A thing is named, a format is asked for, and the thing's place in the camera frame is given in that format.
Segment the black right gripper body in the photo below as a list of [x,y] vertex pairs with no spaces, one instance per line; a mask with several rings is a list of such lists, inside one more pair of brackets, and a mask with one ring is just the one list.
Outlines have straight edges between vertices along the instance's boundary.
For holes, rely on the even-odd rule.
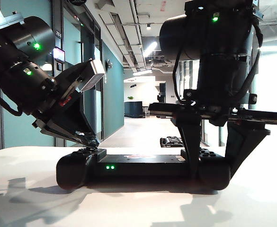
[[222,126],[227,121],[248,120],[277,125],[277,112],[248,110],[243,107],[220,107],[197,103],[197,91],[184,90],[184,104],[152,103],[149,112],[153,115],[174,116],[177,113],[200,115],[212,124]]

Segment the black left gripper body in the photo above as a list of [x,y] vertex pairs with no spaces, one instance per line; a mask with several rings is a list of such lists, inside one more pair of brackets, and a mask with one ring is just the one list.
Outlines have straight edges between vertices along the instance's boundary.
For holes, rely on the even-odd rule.
[[54,109],[60,99],[90,89],[90,63],[78,63],[57,77],[50,77],[40,67],[36,67],[33,70],[33,79],[38,84],[33,93],[36,104],[33,110],[33,116],[36,118],[33,126],[54,124]]

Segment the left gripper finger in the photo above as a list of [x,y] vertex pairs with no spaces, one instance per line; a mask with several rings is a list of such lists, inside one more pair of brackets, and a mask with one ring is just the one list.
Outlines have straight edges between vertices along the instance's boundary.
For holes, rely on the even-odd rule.
[[55,106],[54,124],[77,134],[84,135],[91,141],[89,148],[97,148],[99,141],[83,112],[83,95],[70,94],[60,99]]
[[79,144],[89,146],[91,145],[91,141],[85,137],[84,135],[77,134],[75,132],[68,131],[57,124],[39,124],[40,132],[42,134],[54,136],[57,138],[70,140],[73,142],[77,142]]

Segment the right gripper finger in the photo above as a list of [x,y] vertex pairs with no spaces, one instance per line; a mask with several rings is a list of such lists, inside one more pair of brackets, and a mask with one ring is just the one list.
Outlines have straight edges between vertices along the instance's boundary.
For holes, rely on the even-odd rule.
[[172,117],[178,128],[188,157],[190,176],[195,178],[199,163],[201,117]]
[[225,150],[225,158],[231,168],[231,176],[234,176],[242,162],[248,155],[270,134],[265,129],[264,122],[234,122],[227,123],[228,137]]

